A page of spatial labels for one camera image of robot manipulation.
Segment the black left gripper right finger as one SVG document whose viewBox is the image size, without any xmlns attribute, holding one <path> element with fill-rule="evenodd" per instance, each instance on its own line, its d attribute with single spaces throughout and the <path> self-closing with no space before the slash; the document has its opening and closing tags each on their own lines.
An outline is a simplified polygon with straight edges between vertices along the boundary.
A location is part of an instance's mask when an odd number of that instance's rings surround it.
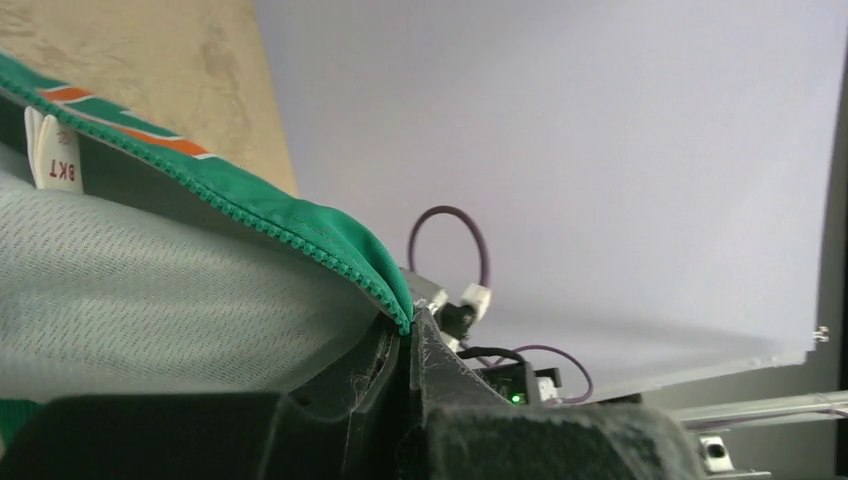
<svg viewBox="0 0 848 480">
<path fill-rule="evenodd" d="M 695 441 L 641 404 L 513 406 L 442 341 L 428 309 L 411 330 L 411 426 L 400 479 L 702 479 Z"/>
</svg>

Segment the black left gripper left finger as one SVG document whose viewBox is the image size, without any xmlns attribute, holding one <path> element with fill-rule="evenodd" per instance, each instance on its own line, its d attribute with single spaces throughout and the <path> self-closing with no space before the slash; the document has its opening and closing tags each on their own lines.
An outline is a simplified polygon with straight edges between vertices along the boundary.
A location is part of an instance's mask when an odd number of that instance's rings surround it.
<svg viewBox="0 0 848 480">
<path fill-rule="evenodd" d="M 374 324 L 289 391 L 90 395 L 48 404 L 15 436 L 5 479 L 362 479 L 401 339 Z"/>
</svg>

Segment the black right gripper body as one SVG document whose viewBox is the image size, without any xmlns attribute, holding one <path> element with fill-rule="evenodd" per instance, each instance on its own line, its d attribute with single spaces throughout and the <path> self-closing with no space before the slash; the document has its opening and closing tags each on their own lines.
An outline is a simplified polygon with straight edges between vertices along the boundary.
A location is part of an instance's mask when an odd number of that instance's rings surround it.
<svg viewBox="0 0 848 480">
<path fill-rule="evenodd" d="M 543 405 L 558 396 L 562 385 L 558 368 L 536 370 L 513 350 L 498 347 L 469 347 L 460 350 L 460 359 L 479 361 L 474 372 L 512 405 Z"/>
</svg>

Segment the green zip-up jacket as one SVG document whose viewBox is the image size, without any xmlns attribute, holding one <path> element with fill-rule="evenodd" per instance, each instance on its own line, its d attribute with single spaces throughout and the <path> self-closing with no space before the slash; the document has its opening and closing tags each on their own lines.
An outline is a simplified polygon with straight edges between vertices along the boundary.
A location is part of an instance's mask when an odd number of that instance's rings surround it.
<svg viewBox="0 0 848 480">
<path fill-rule="evenodd" d="M 407 283 L 358 221 L 1 60 L 1 438 L 85 394 L 290 391 Z"/>
</svg>

